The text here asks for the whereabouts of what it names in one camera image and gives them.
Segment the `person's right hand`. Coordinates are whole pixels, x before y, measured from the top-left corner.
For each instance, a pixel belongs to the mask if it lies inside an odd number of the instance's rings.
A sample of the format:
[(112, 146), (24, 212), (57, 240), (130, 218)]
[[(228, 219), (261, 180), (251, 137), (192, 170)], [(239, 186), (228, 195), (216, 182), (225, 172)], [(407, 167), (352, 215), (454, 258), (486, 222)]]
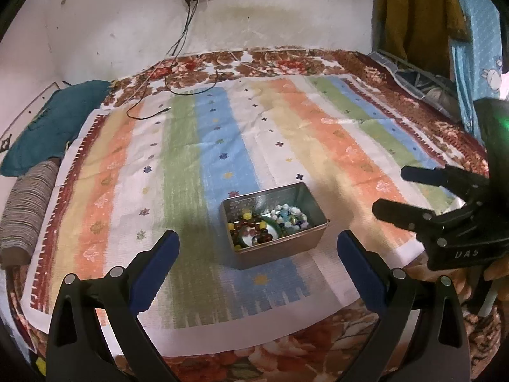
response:
[[(413, 262), (405, 268), (406, 273), (416, 280), (435, 282), (441, 276), (448, 276), (456, 289), (458, 298), (465, 302), (473, 297), (478, 284), (481, 283), (481, 268), (458, 268), (440, 271), (430, 270), (425, 263)], [(498, 300), (508, 303), (508, 254), (494, 261), (483, 273), (485, 281), (497, 281)]]

